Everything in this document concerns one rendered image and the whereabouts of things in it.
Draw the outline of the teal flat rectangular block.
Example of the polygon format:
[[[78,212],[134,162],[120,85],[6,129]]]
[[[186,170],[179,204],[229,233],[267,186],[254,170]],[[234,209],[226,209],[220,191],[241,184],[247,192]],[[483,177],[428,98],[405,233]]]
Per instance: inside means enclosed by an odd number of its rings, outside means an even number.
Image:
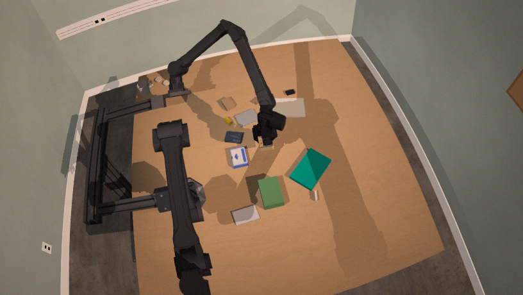
[[[312,190],[330,162],[331,159],[310,148],[289,178]]]

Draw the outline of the green rectangular block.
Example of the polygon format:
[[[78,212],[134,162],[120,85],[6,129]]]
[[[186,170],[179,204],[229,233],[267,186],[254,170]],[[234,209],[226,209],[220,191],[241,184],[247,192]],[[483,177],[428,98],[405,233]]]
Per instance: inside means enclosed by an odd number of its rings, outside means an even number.
[[[265,210],[284,206],[285,202],[277,176],[258,180],[258,186]]]

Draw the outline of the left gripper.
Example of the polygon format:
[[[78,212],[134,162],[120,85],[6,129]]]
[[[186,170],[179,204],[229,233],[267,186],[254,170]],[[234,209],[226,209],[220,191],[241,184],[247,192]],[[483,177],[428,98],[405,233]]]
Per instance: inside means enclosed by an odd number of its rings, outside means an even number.
[[[258,126],[260,126],[260,125],[258,125]],[[268,125],[268,126],[269,126],[269,125]],[[268,126],[264,126],[264,127],[263,127],[263,126],[260,126],[260,127],[262,127],[262,128],[266,128],[266,127],[268,127]],[[253,131],[253,138],[254,138],[254,140],[257,141],[257,143],[259,143],[259,142],[258,142],[258,137],[259,137],[259,136],[258,136],[257,125],[254,125],[254,126],[253,126],[252,131]],[[278,136],[276,129],[274,129],[274,128],[272,129],[272,134],[271,134],[271,135],[272,135],[272,141],[273,141],[273,140]]]

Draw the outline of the dark grey mug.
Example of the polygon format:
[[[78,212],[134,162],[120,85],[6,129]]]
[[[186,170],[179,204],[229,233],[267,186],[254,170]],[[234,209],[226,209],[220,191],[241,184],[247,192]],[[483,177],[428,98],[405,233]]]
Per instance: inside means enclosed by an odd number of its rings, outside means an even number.
[[[149,83],[151,83],[150,86],[148,85]],[[145,85],[146,85],[146,86],[145,86]],[[145,87],[144,87],[144,86],[145,86]],[[146,83],[146,80],[142,80],[142,81],[140,81],[140,82],[137,84],[137,89],[138,89],[140,95],[141,95],[142,97],[145,97],[145,96],[147,96],[147,95],[150,93],[150,91],[151,91],[151,90],[150,90],[150,87],[152,87],[152,86],[153,86],[153,83],[152,83],[151,80],[148,81],[147,83]],[[144,87],[144,88],[142,88],[142,87]]]

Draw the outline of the blue and white cardboard box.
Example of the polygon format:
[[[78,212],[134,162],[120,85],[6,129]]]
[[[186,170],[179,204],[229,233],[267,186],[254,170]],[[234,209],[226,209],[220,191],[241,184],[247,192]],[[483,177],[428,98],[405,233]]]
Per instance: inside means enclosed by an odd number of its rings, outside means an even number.
[[[244,146],[230,149],[230,153],[234,169],[249,166]]]

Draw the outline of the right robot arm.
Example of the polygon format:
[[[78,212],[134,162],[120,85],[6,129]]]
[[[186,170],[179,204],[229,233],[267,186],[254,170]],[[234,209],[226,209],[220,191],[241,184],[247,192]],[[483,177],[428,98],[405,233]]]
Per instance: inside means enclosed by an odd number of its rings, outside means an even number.
[[[203,211],[194,182],[188,182],[182,154],[183,148],[190,147],[188,125],[180,120],[161,122],[152,133],[154,151],[163,150],[165,159],[180,291],[184,295],[211,295],[208,280],[201,276],[212,275],[212,263],[209,253],[202,252],[193,227],[193,223],[204,221]]]

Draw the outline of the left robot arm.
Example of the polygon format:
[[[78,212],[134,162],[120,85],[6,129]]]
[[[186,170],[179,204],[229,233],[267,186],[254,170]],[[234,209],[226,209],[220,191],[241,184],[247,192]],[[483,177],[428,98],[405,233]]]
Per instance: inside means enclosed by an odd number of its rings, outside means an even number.
[[[199,41],[190,51],[188,51],[180,59],[177,59],[168,65],[167,71],[170,74],[170,85],[168,93],[185,90],[181,76],[188,72],[189,67],[192,65],[191,63],[224,35],[230,35],[245,65],[247,73],[253,84],[258,103],[260,105],[261,112],[259,112],[257,115],[257,128],[259,131],[258,136],[263,137],[262,141],[265,147],[270,146],[272,145],[272,129],[274,128],[283,131],[286,123],[286,116],[272,111],[276,105],[276,100],[271,93],[270,88],[266,84],[263,74],[248,43],[248,38],[245,34],[245,31],[241,27],[233,24],[232,22],[229,22],[230,21],[226,22],[226,20],[222,19],[220,24],[218,24],[214,30],[212,30],[209,34],[207,34],[207,36]],[[268,125],[269,126],[262,128],[258,125],[263,127]]]

